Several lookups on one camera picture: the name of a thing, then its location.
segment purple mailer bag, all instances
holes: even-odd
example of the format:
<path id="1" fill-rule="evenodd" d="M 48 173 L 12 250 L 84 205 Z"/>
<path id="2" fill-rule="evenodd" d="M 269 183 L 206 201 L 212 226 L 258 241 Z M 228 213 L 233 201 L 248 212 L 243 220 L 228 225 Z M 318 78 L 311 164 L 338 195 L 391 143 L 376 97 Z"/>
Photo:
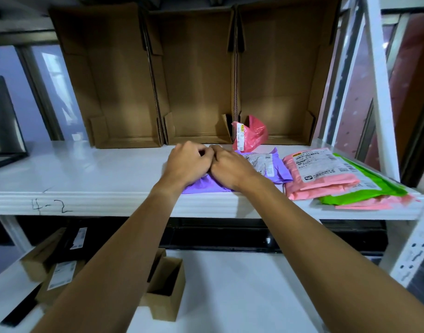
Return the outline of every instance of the purple mailer bag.
<path id="1" fill-rule="evenodd" d="M 278 151 L 274 148 L 271 153 L 242 153 L 236 151 L 238 154 L 244 156 L 255 168 L 255 170 L 263 174 L 266 178 L 270 179 L 275 184 L 283 184 L 293 180 L 291 174 L 287 170 L 283 161 L 278 156 Z M 218 192 L 231 192 L 232 190 L 223 187 L 215 180 L 211 174 L 204 175 L 201 179 L 186 187 L 183 194 L 195 193 L 218 193 Z"/>

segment forearm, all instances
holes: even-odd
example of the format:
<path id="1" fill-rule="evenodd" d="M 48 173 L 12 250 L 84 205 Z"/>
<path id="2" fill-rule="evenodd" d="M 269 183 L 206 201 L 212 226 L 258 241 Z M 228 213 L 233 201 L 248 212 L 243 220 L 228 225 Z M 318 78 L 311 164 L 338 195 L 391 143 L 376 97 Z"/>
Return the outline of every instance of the forearm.
<path id="1" fill-rule="evenodd" d="M 87 263 L 33 330 L 125 332 L 141 296 L 179 188 L 157 184 Z"/>
<path id="2" fill-rule="evenodd" d="M 424 306 L 264 178 L 242 191 L 332 332 L 424 332 Z"/>

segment white label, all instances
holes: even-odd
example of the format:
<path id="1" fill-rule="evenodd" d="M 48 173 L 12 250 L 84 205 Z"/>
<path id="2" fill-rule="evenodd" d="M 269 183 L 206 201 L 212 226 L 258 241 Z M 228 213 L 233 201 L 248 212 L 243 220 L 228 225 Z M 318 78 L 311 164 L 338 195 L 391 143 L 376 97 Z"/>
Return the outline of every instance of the white label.
<path id="1" fill-rule="evenodd" d="M 340 158 L 340 160 L 349 169 L 350 172 L 355 173 L 355 175 L 360 180 L 360 182 L 356 184 L 354 187 L 349 188 L 347 191 L 344 191 L 340 194 L 332 194 L 332 196 L 345 195 L 345 194 L 353 193 L 359 190 L 382 190 L 371 178 L 367 177 L 365 174 L 360 172 L 357 168 L 355 168 L 351 164 L 344 161 L 342 158 Z"/>
<path id="2" fill-rule="evenodd" d="M 55 271 L 53 272 L 52 279 L 48 284 L 48 289 L 52 290 L 65 284 L 69 284 L 73 279 L 75 272 L 76 261 L 63 262 L 56 264 Z"/>
<path id="3" fill-rule="evenodd" d="M 345 166 L 340 157 L 336 157 L 328 148 L 319 150 L 303 151 L 293 155 L 298 172 L 303 182 L 312 182 L 317 179 L 347 174 L 350 169 Z"/>
<path id="4" fill-rule="evenodd" d="M 244 151 L 244 125 L 237 123 L 237 150 Z"/>
<path id="5" fill-rule="evenodd" d="M 70 248 L 70 250 L 82 248 L 82 246 L 84 245 L 86 233 L 87 233 L 87 227 L 79 228 L 78 233 L 76 234 L 75 240 L 73 241 L 73 246 Z"/>
<path id="6" fill-rule="evenodd" d="M 272 178 L 275 176 L 274 163 L 272 162 L 272 154 L 265 154 L 266 176 Z"/>
<path id="7" fill-rule="evenodd" d="M 275 176 L 274 165 L 272 162 L 272 154 L 252 153 L 243 156 L 261 175 L 266 175 L 268 177 Z"/>

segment white shelf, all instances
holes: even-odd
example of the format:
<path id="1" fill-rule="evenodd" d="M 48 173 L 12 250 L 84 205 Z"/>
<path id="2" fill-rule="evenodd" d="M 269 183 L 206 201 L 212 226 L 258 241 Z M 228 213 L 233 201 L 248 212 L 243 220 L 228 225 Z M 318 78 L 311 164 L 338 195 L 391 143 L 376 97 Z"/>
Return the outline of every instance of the white shelf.
<path id="1" fill-rule="evenodd" d="M 167 251 L 183 259 L 186 287 L 176 322 L 153 320 L 138 307 L 128 332 L 321 332 L 321 319 L 283 255 Z M 36 286 L 15 262 L 0 274 L 0 321 Z M 43 312 L 37 306 L 16 328 L 25 333 Z"/>
<path id="2" fill-rule="evenodd" d="M 321 146 L 325 145 L 318 141 L 312 145 Z M 262 145 L 256 151 L 267 153 L 274 147 Z M 311 148 L 276 147 L 281 158 Z M 0 215 L 130 216 L 160 178 L 172 148 L 98 150 L 88 142 L 30 144 L 28 158 L 0 168 Z M 393 210 L 335 210 L 313 200 L 297 205 L 317 219 L 416 220 L 424 196 L 412 193 L 416 201 Z M 172 216 L 259 218 L 238 193 L 182 195 Z"/>

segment small cardboard box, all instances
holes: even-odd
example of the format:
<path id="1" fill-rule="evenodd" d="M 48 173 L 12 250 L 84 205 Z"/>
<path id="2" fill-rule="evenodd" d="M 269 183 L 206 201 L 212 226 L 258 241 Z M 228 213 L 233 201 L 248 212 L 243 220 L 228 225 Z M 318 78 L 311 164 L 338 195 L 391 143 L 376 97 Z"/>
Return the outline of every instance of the small cardboard box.
<path id="1" fill-rule="evenodd" d="M 146 294 L 146 302 L 152 318 L 176 321 L 185 284 L 183 260 L 162 257 Z"/>
<path id="2" fill-rule="evenodd" d="M 52 8 L 49 13 L 90 145 L 161 146 L 137 4 Z"/>
<path id="3" fill-rule="evenodd" d="M 72 275 L 72 280 L 82 270 L 84 265 L 85 265 L 84 261 L 76 261 L 76 267 Z M 49 287 L 50 281 L 52 280 L 55 268 L 56 268 L 56 264 L 54 264 L 52 268 L 50 269 L 50 272 L 48 273 L 46 280 L 42 283 L 41 289 L 39 290 L 38 294 L 35 297 L 37 302 L 41 304 L 41 307 L 44 310 L 47 310 L 49 307 L 53 306 L 53 303 L 55 302 L 55 300 L 59 297 L 62 291 L 65 290 L 67 285 L 69 285 L 69 283 L 67 283 L 67 284 L 55 287 L 51 290 L 47 290 Z"/>
<path id="4" fill-rule="evenodd" d="M 166 142 L 231 143 L 235 13 L 168 12 L 146 19 Z"/>
<path id="5" fill-rule="evenodd" d="M 65 228 L 58 229 L 20 259 L 31 281 L 42 282 L 47 278 L 50 271 L 50 265 L 46 262 L 47 258 L 55 250 L 64 232 Z"/>
<path id="6" fill-rule="evenodd" d="M 155 254 L 155 258 L 153 259 L 152 267 L 150 268 L 149 276 L 148 276 L 148 278 L 147 278 L 147 288 L 146 288 L 146 290 L 147 290 L 147 289 L 148 289 L 148 287 L 149 287 L 149 283 L 150 283 L 150 281 L 152 280 L 152 277 L 153 277 L 153 276 L 154 276 L 154 274 L 155 274 L 155 270 L 156 270 L 156 268 L 158 267 L 158 263 L 159 263 L 159 261 L 160 261 L 160 259 L 161 259 L 162 257 L 166 257 L 166 249 L 164 249 L 164 248 L 158 248 L 158 250 L 156 251 L 156 254 Z M 139 304 L 139 306 L 147 306 L 146 294 L 147 294 L 147 291 L 146 291 L 146 293 L 145 293 L 145 294 L 141 297 L 141 300 L 140 300 L 140 304 Z"/>
<path id="7" fill-rule="evenodd" d="M 239 121 L 267 127 L 266 144 L 310 144 L 334 50 L 340 0 L 248 4 L 237 15 Z"/>

